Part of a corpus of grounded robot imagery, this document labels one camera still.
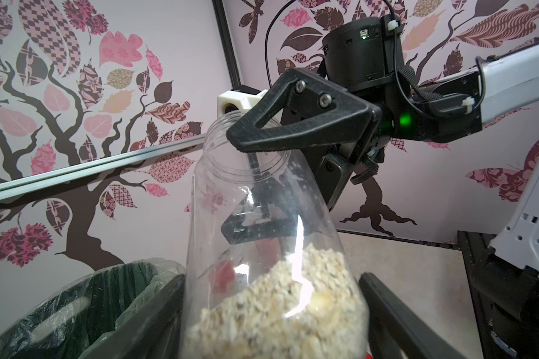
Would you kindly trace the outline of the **oatmeal jar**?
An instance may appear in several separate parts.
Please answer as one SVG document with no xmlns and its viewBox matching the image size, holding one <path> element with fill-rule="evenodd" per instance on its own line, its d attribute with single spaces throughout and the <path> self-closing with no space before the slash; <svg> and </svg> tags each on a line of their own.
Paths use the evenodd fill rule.
<svg viewBox="0 0 539 359">
<path fill-rule="evenodd" d="M 369 309 L 305 161 L 305 219 L 291 237 L 231 245 L 238 186 L 219 157 L 241 111 L 209 128 L 193 174 L 180 358 L 365 358 Z"/>
</svg>

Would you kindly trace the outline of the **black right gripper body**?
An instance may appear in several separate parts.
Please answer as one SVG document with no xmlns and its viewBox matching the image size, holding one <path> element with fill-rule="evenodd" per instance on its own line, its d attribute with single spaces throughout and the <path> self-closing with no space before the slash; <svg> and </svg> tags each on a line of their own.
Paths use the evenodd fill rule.
<svg viewBox="0 0 539 359">
<path fill-rule="evenodd" d="M 359 184 L 377 174 L 390 142 L 393 114 L 380 91 L 357 96 L 380 108 L 369 121 L 342 126 L 345 134 L 361 135 L 361 139 L 301 149 L 328 209 L 335 207 L 348 182 Z"/>
</svg>

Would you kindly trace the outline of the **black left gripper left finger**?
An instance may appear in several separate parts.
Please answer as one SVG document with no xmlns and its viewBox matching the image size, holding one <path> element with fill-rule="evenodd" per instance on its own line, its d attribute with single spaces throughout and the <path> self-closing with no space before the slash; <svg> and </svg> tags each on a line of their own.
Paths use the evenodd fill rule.
<svg viewBox="0 0 539 359">
<path fill-rule="evenodd" d="M 185 276 L 165 285 L 137 314 L 84 358 L 177 358 Z"/>
</svg>

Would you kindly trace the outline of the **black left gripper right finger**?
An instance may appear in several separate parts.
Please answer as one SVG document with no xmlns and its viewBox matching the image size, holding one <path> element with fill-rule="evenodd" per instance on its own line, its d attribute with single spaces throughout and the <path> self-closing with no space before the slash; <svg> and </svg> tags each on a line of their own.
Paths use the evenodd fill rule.
<svg viewBox="0 0 539 359">
<path fill-rule="evenodd" d="M 373 358 L 462 358 L 377 276 L 365 272 L 359 288 L 369 306 L 368 342 Z"/>
</svg>

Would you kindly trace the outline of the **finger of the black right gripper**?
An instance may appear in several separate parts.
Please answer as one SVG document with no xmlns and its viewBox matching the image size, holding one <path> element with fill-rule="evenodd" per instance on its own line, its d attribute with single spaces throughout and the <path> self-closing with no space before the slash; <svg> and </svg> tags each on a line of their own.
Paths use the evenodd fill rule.
<svg viewBox="0 0 539 359">
<path fill-rule="evenodd" d="M 305 219 L 301 152 L 223 154 L 219 169 L 240 195 L 221 225 L 229 244 L 295 235 L 298 220 Z"/>
<path fill-rule="evenodd" d="M 382 109 L 306 69 L 286 70 L 227 131 L 244 153 L 368 142 Z"/>
</svg>

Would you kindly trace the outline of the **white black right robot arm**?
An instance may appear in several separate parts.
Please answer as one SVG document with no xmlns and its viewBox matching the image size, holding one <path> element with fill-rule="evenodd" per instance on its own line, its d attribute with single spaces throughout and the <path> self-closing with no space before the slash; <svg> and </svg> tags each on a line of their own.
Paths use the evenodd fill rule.
<svg viewBox="0 0 539 359">
<path fill-rule="evenodd" d="M 391 139 L 444 144 L 539 102 L 539 42 L 419 87 L 404 64 L 395 12 L 358 19 L 323 40 L 317 72 L 284 71 L 227 131 L 244 153 L 301 150 L 329 208 L 348 183 L 369 181 Z M 486 358 L 539 358 L 539 154 L 514 174 L 476 174 L 521 193 L 494 238 L 461 232 Z"/>
</svg>

